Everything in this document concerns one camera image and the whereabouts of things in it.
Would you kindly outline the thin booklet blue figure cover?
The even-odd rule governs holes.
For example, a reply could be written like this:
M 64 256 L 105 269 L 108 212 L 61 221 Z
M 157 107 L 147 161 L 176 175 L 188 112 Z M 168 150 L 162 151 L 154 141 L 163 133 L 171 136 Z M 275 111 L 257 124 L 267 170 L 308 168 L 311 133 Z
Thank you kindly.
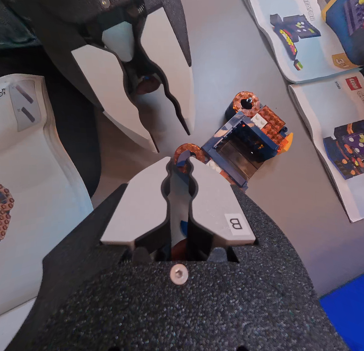
M 321 16 L 317 0 L 245 0 L 282 75 L 297 84 L 358 71 Z

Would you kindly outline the blue yellow toy set box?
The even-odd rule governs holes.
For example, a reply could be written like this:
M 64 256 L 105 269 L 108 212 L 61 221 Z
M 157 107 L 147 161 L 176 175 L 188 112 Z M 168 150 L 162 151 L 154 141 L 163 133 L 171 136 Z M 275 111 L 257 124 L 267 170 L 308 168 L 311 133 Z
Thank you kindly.
M 325 0 L 322 18 L 337 35 L 348 59 L 364 65 L 364 0 Z

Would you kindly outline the thick open instruction booklet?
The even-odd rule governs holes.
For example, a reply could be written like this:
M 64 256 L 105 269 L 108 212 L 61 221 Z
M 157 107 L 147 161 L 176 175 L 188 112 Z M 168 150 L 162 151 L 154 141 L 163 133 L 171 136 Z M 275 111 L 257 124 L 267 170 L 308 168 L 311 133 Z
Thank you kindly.
M 38 295 L 43 258 L 92 211 L 63 147 L 42 76 L 0 79 L 1 350 Z

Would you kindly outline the blue orange brick model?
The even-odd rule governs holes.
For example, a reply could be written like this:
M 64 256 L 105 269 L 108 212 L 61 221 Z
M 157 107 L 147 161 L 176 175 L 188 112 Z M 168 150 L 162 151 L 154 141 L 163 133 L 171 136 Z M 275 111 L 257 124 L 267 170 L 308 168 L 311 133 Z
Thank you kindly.
M 192 143 L 179 146 L 174 164 L 182 152 L 190 150 L 190 157 L 216 169 L 230 184 L 246 191 L 248 180 L 264 162 L 289 150 L 293 133 L 288 133 L 285 122 L 250 91 L 236 94 L 225 111 L 225 119 L 226 123 L 202 147 Z

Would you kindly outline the thin booklet purple arcade cover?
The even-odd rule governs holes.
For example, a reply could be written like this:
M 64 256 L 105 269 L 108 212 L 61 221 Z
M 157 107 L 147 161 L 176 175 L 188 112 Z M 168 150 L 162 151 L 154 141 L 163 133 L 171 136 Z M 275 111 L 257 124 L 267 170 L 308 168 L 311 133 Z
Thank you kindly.
M 353 69 L 289 86 L 351 222 L 364 218 L 364 78 Z

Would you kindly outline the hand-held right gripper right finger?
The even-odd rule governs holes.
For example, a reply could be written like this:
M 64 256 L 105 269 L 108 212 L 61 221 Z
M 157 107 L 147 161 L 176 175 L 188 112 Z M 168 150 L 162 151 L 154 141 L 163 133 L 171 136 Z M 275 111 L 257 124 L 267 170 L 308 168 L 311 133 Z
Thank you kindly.
M 256 237 L 230 183 L 216 169 L 195 157 L 186 161 L 189 169 L 187 254 L 207 261 L 215 248 L 223 258 L 235 261 L 233 247 L 253 245 Z

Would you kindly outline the large blue plastic bin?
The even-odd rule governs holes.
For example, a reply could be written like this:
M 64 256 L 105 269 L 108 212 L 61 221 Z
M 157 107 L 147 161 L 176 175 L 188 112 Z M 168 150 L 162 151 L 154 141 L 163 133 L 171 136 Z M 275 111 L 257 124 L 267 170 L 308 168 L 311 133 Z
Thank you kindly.
M 320 299 L 337 332 L 353 351 L 364 350 L 364 275 Z

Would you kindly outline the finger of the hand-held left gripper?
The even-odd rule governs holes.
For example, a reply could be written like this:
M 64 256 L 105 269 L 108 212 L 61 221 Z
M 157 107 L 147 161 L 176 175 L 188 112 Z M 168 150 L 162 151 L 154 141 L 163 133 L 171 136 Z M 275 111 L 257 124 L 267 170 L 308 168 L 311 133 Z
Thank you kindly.
M 104 48 L 87 44 L 71 53 L 108 119 L 136 144 L 158 153 L 127 93 L 122 62 L 132 60 L 134 42 L 132 25 L 121 22 L 102 32 Z
M 146 17 L 140 44 L 148 59 L 161 71 L 165 94 L 173 103 L 184 130 L 191 135 L 195 127 L 193 71 L 163 7 Z

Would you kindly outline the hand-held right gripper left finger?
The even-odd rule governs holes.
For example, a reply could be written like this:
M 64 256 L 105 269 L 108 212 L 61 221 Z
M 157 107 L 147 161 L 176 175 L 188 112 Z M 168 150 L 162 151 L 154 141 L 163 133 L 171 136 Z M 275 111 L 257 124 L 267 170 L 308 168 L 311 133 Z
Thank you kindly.
M 171 157 L 164 157 L 129 181 L 101 236 L 102 244 L 143 247 L 156 253 L 156 261 L 171 260 L 171 168 Z

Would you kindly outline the curved dark blue tile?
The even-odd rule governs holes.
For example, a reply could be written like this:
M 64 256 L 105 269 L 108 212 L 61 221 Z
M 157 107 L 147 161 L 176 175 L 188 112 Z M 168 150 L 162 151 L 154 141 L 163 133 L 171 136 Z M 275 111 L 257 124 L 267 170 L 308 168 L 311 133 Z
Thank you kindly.
M 185 150 L 184 152 L 182 152 L 179 157 L 177 158 L 177 163 L 175 164 L 176 167 L 178 168 L 178 170 L 183 173 L 183 174 L 187 174 L 188 170 L 187 170 L 187 166 L 186 166 L 186 161 L 187 159 L 191 156 L 191 152 L 190 150 Z

